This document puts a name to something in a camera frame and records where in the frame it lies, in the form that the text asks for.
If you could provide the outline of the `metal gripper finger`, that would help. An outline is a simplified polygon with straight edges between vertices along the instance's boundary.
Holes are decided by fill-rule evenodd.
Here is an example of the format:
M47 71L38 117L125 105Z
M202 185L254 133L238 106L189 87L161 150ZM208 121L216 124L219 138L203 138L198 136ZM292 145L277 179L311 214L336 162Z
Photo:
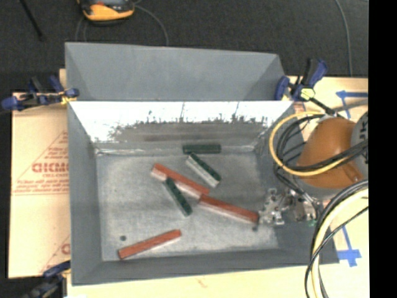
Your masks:
M260 210L259 211L259 224L267 224L273 226L284 225L282 213L279 210Z
M268 212L279 210L282 195L277 188L269 188L265 194L263 209Z

